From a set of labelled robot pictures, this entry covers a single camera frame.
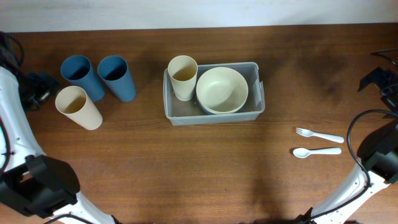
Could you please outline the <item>cream bowl back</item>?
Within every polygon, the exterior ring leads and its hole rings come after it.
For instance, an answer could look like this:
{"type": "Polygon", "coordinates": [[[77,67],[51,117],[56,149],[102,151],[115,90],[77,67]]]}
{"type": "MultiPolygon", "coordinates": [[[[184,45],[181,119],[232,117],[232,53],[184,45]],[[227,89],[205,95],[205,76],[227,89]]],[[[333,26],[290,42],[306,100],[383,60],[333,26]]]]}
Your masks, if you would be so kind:
{"type": "Polygon", "coordinates": [[[249,95],[248,83],[236,70],[227,67],[211,68],[198,79],[197,100],[208,114],[238,112],[249,95]]]}

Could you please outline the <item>blue bowl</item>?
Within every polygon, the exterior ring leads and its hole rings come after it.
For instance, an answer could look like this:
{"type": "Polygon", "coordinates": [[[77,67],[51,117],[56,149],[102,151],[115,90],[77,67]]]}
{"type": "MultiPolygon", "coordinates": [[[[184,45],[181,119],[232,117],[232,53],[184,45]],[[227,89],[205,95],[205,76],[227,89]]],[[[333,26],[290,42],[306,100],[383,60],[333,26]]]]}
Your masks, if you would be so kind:
{"type": "MultiPolygon", "coordinates": [[[[197,102],[197,104],[205,114],[208,114],[208,115],[222,114],[222,113],[212,113],[211,111],[207,110],[199,101],[197,102]]],[[[244,104],[240,109],[238,109],[234,112],[230,112],[230,113],[240,113],[240,112],[242,112],[242,110],[244,109],[245,106],[246,106],[246,104],[244,104]]]]}

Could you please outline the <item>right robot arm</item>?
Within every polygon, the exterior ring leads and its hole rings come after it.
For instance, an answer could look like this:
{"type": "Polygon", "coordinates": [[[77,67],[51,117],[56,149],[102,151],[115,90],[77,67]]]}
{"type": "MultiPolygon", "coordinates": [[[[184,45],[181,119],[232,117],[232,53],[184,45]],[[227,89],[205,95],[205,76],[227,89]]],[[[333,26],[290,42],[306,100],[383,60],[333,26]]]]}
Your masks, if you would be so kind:
{"type": "Polygon", "coordinates": [[[355,161],[353,170],[337,190],[321,205],[299,215],[295,223],[349,223],[348,218],[369,198],[397,182],[397,74],[375,68],[360,80],[358,90],[375,84],[388,110],[367,110],[350,123],[346,143],[355,161]],[[358,150],[351,146],[355,123],[371,113],[384,114],[392,121],[368,134],[358,150]]]}

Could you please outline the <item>cream cup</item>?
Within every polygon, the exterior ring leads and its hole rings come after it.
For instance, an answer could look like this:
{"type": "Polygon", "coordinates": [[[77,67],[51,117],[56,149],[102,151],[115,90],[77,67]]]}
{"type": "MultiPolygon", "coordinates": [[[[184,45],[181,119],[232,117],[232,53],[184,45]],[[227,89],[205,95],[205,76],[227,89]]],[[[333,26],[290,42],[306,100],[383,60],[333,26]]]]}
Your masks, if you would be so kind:
{"type": "Polygon", "coordinates": [[[87,130],[95,130],[102,125],[102,115],[79,86],[62,89],[55,99],[55,106],[61,114],[87,130]]]}
{"type": "Polygon", "coordinates": [[[197,82],[198,65],[196,61],[187,55],[176,56],[169,62],[167,71],[177,99],[180,101],[191,100],[197,82]]]}

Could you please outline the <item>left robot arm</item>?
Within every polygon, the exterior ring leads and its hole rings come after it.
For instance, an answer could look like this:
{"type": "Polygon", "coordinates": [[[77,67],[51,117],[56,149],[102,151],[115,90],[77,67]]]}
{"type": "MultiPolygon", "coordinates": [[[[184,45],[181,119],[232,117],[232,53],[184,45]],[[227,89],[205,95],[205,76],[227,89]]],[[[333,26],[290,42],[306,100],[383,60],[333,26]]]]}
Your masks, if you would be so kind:
{"type": "Polygon", "coordinates": [[[1,203],[47,223],[117,223],[81,193],[70,164],[47,156],[36,141],[25,114],[38,111],[60,84],[45,72],[25,74],[19,44],[1,33],[1,203]]]}

